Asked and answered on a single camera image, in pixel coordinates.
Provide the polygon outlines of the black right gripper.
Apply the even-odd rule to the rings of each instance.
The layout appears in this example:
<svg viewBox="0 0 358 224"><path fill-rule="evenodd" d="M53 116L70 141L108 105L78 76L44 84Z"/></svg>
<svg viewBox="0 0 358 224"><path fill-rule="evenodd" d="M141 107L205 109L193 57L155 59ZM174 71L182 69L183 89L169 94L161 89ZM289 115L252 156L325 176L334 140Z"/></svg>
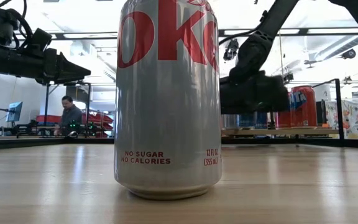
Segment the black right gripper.
<svg viewBox="0 0 358 224"><path fill-rule="evenodd" d="M288 90L280 75L266 76L264 71L260 71L244 82L234 83L224 77L219 84L221 114L268 113L289 109Z"/></svg>

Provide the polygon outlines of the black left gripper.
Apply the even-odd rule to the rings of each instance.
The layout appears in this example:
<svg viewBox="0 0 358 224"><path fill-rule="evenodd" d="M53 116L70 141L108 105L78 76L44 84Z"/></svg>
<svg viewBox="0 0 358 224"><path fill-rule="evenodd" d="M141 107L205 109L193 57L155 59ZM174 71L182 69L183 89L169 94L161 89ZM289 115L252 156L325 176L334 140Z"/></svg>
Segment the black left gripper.
<svg viewBox="0 0 358 224"><path fill-rule="evenodd" d="M91 71L70 62L62 53L57 55L56 49L49 48L41 56L10 50L9 74L33 78L43 84L77 84L82 83L85 76L91 75Z"/></svg>

